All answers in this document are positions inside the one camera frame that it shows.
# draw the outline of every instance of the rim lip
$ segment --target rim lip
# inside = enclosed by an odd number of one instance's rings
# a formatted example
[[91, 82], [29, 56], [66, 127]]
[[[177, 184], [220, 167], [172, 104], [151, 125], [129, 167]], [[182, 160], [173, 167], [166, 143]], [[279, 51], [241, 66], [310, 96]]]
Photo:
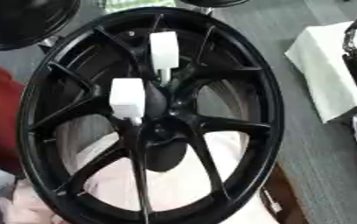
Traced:
[[212, 1], [208, 1], [208, 0], [181, 0], [182, 2], [186, 3], [186, 4], [192, 4], [192, 5], [196, 5], [199, 7], [207, 7], [207, 8], [225, 8], [225, 7], [231, 7], [231, 6], [235, 6], [237, 4], [244, 4], [247, 1], [250, 0], [223, 0], [223, 1], [218, 1], [218, 0], [212, 0]]
[[[93, 22], [90, 22], [84, 26], [82, 26], [77, 31], [74, 31], [72, 34], [68, 35], [63, 39], [58, 45], [54, 46], [53, 49], [46, 55], [45, 59], [40, 63], [38, 69], [34, 72], [33, 76], [29, 80], [28, 85], [26, 86], [22, 99], [20, 108], [17, 115], [17, 148], [18, 153], [20, 155], [20, 159], [22, 162], [22, 166], [24, 168], [26, 177], [33, 183], [35, 191], [41, 197], [41, 199], [52, 208], [57, 214], [61, 217], [65, 218], [67, 221], [71, 221], [72, 223], [106, 223], [101, 222], [101, 220], [92, 219], [92, 217], [88, 217], [82, 213], [71, 213], [69, 210], [65, 210], [67, 208], [67, 204], [61, 203], [57, 200], [57, 195], [51, 192], [51, 189], [46, 187], [46, 182], [40, 177], [39, 172], [36, 170], [35, 164], [33, 163], [33, 155], [32, 152], [35, 150], [31, 143], [29, 142], [29, 132], [27, 130], [28, 120], [30, 116], [29, 109], [31, 109], [30, 101], [33, 101], [32, 95], [36, 93], [36, 86], [34, 83], [39, 81], [38, 74], [41, 73], [44, 69], [46, 69], [46, 64], [54, 57], [62, 57], [63, 52], [71, 49], [73, 45], [79, 43], [86, 34], [89, 33], [90, 30], [95, 28], [97, 25], [109, 23], [108, 21], [115, 21], [115, 19], [123, 19], [121, 16], [125, 16], [129, 13], [145, 13], [145, 14], [166, 14], [166, 13], [190, 13], [197, 14], [193, 16], [197, 16], [203, 19], [212, 19], [213, 23], [217, 24], [218, 27], [222, 28], [223, 31], [228, 31], [231, 36], [234, 37], [234, 41], [238, 42], [241, 47], [244, 47], [244, 50], [248, 52], [248, 55], [251, 55], [252, 60], [257, 62], [261, 68], [264, 70], [264, 79], [267, 84], [265, 88], [267, 88], [270, 93], [272, 99], [270, 101], [273, 103], [273, 110], [275, 112], [274, 119], [271, 123], [271, 131], [270, 138], [265, 146], [268, 148], [268, 153], [265, 156], [264, 163], [259, 167], [255, 172], [255, 176], [250, 181], [247, 189], [242, 191], [242, 194], [238, 197], [238, 200], [234, 201], [228, 207], [224, 207], [218, 213], [210, 214], [207, 218], [195, 217], [195, 218], [187, 218], [187, 219], [177, 219], [178, 221], [184, 221], [180, 223], [198, 223], [199, 221], [203, 223], [219, 223], [220, 221], [225, 220], [227, 217], [235, 213], [238, 209], [240, 209], [248, 200], [254, 195], [254, 193], [258, 190], [260, 186], [263, 185], [267, 177], [270, 175], [272, 168], [274, 167], [277, 161], [277, 153], [279, 151], [279, 146], [282, 141], [282, 136], [284, 133], [284, 104], [281, 96], [281, 92], [279, 90], [279, 86], [277, 84], [276, 77], [272, 73], [270, 66], [264, 60], [263, 56], [250, 44], [250, 42], [243, 37], [238, 31], [234, 30], [230, 26], [222, 23], [221, 21], [207, 17], [203, 14], [193, 12], [190, 10], [184, 9], [173, 9], [173, 8], [165, 8], [165, 7], [149, 7], [149, 8], [140, 8], [134, 10], [125, 10], [122, 12], [118, 12], [115, 14], [107, 15], [104, 17], [100, 17]], [[123, 223], [138, 223], [137, 221], [127, 220]]]
[[26, 46], [32, 46], [43, 39], [49, 38], [53, 34], [63, 29], [71, 21], [71, 19], [75, 16], [76, 12], [80, 8], [80, 5], [81, 0], [73, 0], [73, 3], [67, 7], [68, 9], [58, 15], [57, 21], [45, 29], [45, 32], [33, 35], [28, 38], [22, 38], [14, 43], [2, 43], [0, 44], [0, 51], [9, 51]]

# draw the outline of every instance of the gray carpet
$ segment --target gray carpet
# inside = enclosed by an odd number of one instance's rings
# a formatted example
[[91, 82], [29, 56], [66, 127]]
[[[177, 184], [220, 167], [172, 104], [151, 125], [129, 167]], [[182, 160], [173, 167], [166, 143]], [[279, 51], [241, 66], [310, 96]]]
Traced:
[[[99, 15], [83, 1], [77, 18], [62, 33]], [[238, 29], [271, 64], [286, 107], [280, 163], [313, 224], [357, 224], [357, 146], [349, 129], [323, 125], [303, 76], [284, 51], [307, 25], [328, 25], [357, 18], [357, 0], [252, 0], [217, 10], [217, 18]], [[0, 66], [25, 83], [42, 59], [36, 46], [0, 52]]]

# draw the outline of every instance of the white foam block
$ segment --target white foam block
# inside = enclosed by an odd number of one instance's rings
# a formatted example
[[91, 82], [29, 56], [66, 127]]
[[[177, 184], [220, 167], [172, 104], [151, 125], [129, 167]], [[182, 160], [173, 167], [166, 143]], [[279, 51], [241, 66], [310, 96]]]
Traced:
[[150, 34], [150, 49], [155, 70], [179, 66], [179, 42], [175, 31]]
[[144, 84], [138, 78], [113, 79], [109, 104], [119, 119], [139, 121], [144, 116]]

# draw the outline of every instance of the white paper towel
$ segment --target white paper towel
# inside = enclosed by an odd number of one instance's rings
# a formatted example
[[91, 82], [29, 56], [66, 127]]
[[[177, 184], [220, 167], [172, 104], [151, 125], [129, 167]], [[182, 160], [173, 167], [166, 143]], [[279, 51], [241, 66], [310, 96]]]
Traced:
[[342, 59], [344, 32], [351, 23], [307, 27], [286, 52], [304, 74], [323, 123], [357, 107], [357, 86]]

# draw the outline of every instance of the another black rim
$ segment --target another black rim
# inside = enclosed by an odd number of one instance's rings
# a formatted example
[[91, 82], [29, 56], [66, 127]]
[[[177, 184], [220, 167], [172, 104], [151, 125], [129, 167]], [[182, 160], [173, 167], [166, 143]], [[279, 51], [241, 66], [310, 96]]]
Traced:
[[[146, 35], [129, 41], [123, 34], [133, 27], [140, 27], [139, 31]], [[87, 51], [80, 49], [88, 49], [90, 43], [97, 41], [110, 45], [119, 57], [128, 61], [125, 72], [115, 71], [118, 77], [141, 77], [159, 88], [147, 57], [147, 34], [165, 30], [177, 31], [179, 39], [181, 33], [190, 35], [191, 32], [203, 37], [197, 42], [195, 57], [187, 61], [183, 75], [177, 75], [178, 85], [162, 90], [166, 92], [169, 106], [158, 117], [145, 118], [148, 120], [140, 127], [116, 119], [109, 107], [107, 89], [110, 83], [98, 80], [96, 73], [93, 77], [88, 77], [88, 73], [77, 73], [76, 68], [83, 63], [79, 61], [83, 60], [74, 58], [87, 58]], [[210, 40], [212, 44], [220, 43], [233, 51], [236, 66], [204, 64], [204, 52], [214, 49]], [[249, 83], [255, 87], [262, 108], [256, 122], [197, 114], [193, 99], [198, 90], [221, 80]], [[59, 105], [46, 106], [47, 99], [60, 104], [60, 99], [56, 98], [58, 94], [64, 98], [71, 94], [63, 88], [63, 83], [68, 82], [77, 89], [74, 91], [76, 100], [62, 102], [64, 107], [61, 108]], [[71, 176], [59, 162], [55, 129], [64, 122], [90, 114], [107, 118], [121, 138]], [[56, 213], [71, 223], [218, 223], [242, 207], [269, 176], [277, 159], [283, 124], [283, 102], [275, 76], [260, 53], [239, 32], [216, 19], [189, 10], [144, 8], [102, 17], [69, 35], [49, 52], [24, 91], [18, 114], [17, 140], [24, 170], [36, 191]], [[210, 195], [189, 206], [165, 212], [152, 211], [145, 187], [142, 152], [152, 138], [144, 133], [152, 132], [149, 130], [154, 130], [156, 125], [175, 127], [175, 137], [192, 145], [212, 183]], [[225, 183], [215, 169], [203, 137], [206, 132], [220, 130], [250, 135], [248, 153]], [[133, 164], [141, 203], [139, 212], [104, 204], [82, 189], [93, 173], [123, 157], [131, 158]]]
[[249, 0], [182, 0], [184, 3], [193, 4], [200, 7], [224, 8], [237, 4], [245, 4]]
[[46, 11], [44, 10], [45, 6], [36, 7], [35, 11], [31, 7], [31, 9], [26, 9], [29, 12], [26, 16], [17, 17], [15, 21], [3, 21], [5, 24], [8, 23], [9, 28], [6, 32], [10, 33], [7, 35], [13, 39], [0, 42], [0, 51], [31, 46], [49, 38], [68, 24], [78, 11], [80, 3], [79, 0], [56, 2], [54, 7], [47, 5]]

